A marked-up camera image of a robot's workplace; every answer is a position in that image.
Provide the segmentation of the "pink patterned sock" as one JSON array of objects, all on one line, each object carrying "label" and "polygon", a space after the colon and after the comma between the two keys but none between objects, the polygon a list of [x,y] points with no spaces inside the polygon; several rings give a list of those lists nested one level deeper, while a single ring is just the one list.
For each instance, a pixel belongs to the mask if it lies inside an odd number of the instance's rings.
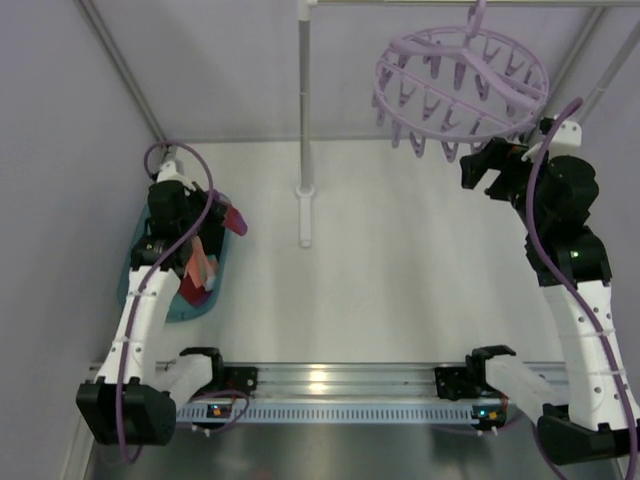
[{"label": "pink patterned sock", "polygon": [[218,262],[210,259],[199,236],[191,240],[192,255],[188,260],[183,279],[189,279],[196,288],[212,291],[217,277]]}]

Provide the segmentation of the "lilac round clip hanger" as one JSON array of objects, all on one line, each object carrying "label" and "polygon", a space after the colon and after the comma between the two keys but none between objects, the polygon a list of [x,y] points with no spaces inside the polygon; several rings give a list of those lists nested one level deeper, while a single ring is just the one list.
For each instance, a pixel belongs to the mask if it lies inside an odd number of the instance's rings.
[{"label": "lilac round clip hanger", "polygon": [[483,27],[486,10],[476,1],[463,24],[390,40],[375,66],[371,105],[392,146],[406,139],[421,157],[433,141],[454,161],[462,144],[477,152],[532,128],[549,97],[549,75],[522,43]]}]

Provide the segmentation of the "maroon purple sock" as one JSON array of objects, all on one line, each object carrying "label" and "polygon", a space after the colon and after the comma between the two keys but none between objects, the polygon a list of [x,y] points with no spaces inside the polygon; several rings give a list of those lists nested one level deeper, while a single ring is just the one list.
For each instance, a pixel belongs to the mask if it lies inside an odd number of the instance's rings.
[{"label": "maroon purple sock", "polygon": [[221,225],[240,237],[245,236],[248,225],[240,211],[226,197],[221,197],[219,202],[223,211]]},{"label": "maroon purple sock", "polygon": [[204,306],[211,297],[210,291],[206,291],[202,285],[197,286],[190,277],[182,280],[178,294],[193,308]]}]

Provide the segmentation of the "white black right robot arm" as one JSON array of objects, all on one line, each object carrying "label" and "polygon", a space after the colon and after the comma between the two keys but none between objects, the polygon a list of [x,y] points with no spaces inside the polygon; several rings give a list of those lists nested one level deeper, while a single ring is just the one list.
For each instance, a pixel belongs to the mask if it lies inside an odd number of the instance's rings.
[{"label": "white black right robot arm", "polygon": [[533,195],[539,241],[564,280],[525,245],[558,330],[569,393],[562,396],[506,345],[478,347],[461,367],[438,367],[441,399],[504,398],[535,425],[555,465],[629,456],[639,449],[639,406],[626,386],[611,312],[605,246],[587,225],[599,187],[594,168],[571,155],[546,156]]}]

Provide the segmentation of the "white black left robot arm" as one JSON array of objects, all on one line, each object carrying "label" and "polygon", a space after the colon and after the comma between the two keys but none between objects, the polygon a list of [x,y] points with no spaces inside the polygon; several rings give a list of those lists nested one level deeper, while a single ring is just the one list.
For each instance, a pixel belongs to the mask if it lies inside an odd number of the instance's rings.
[{"label": "white black left robot arm", "polygon": [[198,184],[163,180],[148,190],[125,279],[121,318],[109,352],[93,380],[82,383],[76,405],[101,445],[164,446],[178,410],[200,393],[220,390],[219,349],[186,346],[157,373],[157,341],[174,319],[194,260],[219,259],[236,212],[228,198]]}]

